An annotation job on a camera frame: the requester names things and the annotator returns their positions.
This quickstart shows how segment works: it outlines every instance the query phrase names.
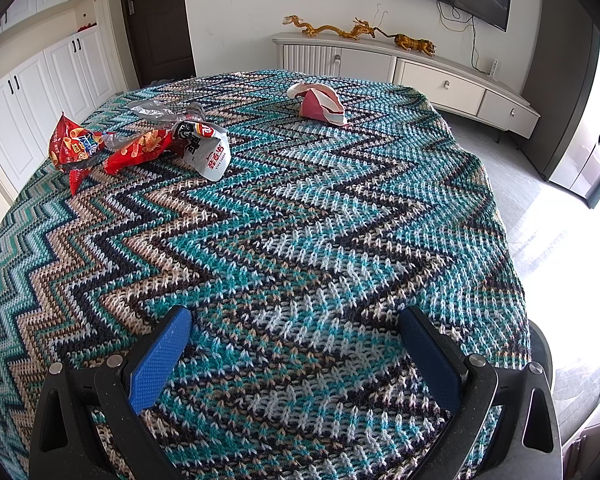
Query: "golden tiger figurine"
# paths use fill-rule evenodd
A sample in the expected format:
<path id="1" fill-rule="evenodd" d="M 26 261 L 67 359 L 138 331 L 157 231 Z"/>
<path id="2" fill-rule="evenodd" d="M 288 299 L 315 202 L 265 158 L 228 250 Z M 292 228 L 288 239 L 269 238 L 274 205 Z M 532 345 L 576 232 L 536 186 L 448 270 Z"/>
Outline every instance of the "golden tiger figurine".
<path id="1" fill-rule="evenodd" d="M 320 34 L 323 30 L 332 30 L 333 32 L 337 32 L 340 37 L 348 38 L 349 40 L 358 40 L 362 34 L 369 34 L 371 37 L 375 38 L 375 31 L 373 27 L 369 25 L 369 22 L 363 22 L 358 18 L 355 19 L 355 25 L 353 26 L 353 29 L 351 29 L 351 32 L 345 32 L 333 25 L 322 25 L 321 27 L 314 28 L 310 23 L 303 22 L 301 18 L 298 18 L 294 14 L 285 16 L 282 20 L 283 25 L 290 25 L 291 23 L 296 27 L 304 27 L 302 33 L 312 38 Z"/>
<path id="2" fill-rule="evenodd" d="M 435 45 L 429 40 L 414 40 L 404 34 L 389 35 L 378 27 L 374 27 L 373 30 L 377 30 L 387 38 L 393 38 L 393 42 L 404 50 L 418 50 L 424 52 L 427 56 L 435 56 Z"/>

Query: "tv stand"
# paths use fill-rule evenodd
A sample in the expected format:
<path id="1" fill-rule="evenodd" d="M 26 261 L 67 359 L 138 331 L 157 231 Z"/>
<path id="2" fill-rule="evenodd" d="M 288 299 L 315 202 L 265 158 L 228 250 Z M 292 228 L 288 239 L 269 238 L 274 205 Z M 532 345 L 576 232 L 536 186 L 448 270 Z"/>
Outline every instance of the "tv stand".
<path id="1" fill-rule="evenodd" d="M 382 40 L 347 40 L 332 34 L 277 34 L 277 66 L 308 75 L 330 75 L 411 86 L 436 110 L 530 137 L 540 114 L 508 86 L 440 56 L 429 57 Z"/>

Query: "floor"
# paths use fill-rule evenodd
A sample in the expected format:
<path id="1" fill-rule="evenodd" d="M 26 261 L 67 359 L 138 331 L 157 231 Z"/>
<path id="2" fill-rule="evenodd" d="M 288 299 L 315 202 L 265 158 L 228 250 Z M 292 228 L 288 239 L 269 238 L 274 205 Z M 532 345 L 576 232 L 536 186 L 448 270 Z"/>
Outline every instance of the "floor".
<path id="1" fill-rule="evenodd" d="M 554 403 L 565 442 L 600 396 L 600 212 L 544 182 L 508 135 L 443 114 L 458 143 L 479 156 L 507 229 L 529 319 L 542 330 L 555 368 Z"/>

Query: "chevron pattern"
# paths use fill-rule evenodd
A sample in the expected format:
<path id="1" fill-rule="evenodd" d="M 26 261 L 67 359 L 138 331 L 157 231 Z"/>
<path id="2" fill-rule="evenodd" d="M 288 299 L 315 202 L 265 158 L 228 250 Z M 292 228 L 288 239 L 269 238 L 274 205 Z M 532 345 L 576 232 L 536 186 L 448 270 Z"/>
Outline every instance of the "chevron pattern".
<path id="1" fill-rule="evenodd" d="M 411 88 L 304 77 L 337 89 L 350 121 L 339 128 L 298 117 L 286 88 L 300 80 L 179 81 L 85 121 L 130 135 L 151 127 L 130 100 L 200 102 L 231 138 L 217 183 L 167 154 L 115 176 L 95 169 L 75 197 L 47 162 L 20 193 L 0 225 L 0 460 L 13 478 L 27 478 L 49 365 L 126 352 L 174 304 L 194 330 L 142 416 L 199 480 L 406 478 L 448 414 L 403 350 L 405 306 L 466 353 L 529 361 L 523 290 L 480 160 Z"/>

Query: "silver bolt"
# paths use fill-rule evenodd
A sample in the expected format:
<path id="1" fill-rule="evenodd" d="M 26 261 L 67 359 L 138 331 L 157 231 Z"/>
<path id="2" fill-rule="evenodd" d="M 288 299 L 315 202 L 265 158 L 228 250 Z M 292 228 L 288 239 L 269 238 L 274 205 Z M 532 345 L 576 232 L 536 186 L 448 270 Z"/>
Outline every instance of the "silver bolt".
<path id="1" fill-rule="evenodd" d="M 49 366 L 49 374 L 51 374 L 51 375 L 57 375 L 61 371 L 62 371 L 62 363 L 61 362 L 53 363 L 51 366 Z"/>
<path id="2" fill-rule="evenodd" d="M 469 362 L 478 368 L 483 367 L 485 364 L 487 364 L 487 360 L 482 357 L 480 354 L 471 354 L 469 356 Z"/>
<path id="3" fill-rule="evenodd" d="M 117 368 L 122 364 L 124 358 L 120 354 L 113 354 L 106 360 L 106 366 L 109 368 Z"/>
<path id="4" fill-rule="evenodd" d="M 536 374 L 536 375 L 540 375 L 544 372 L 544 368 L 542 368 L 542 365 L 539 363 L 536 363 L 535 361 L 531 361 L 529 363 L 529 370 L 531 370 L 531 373 Z"/>

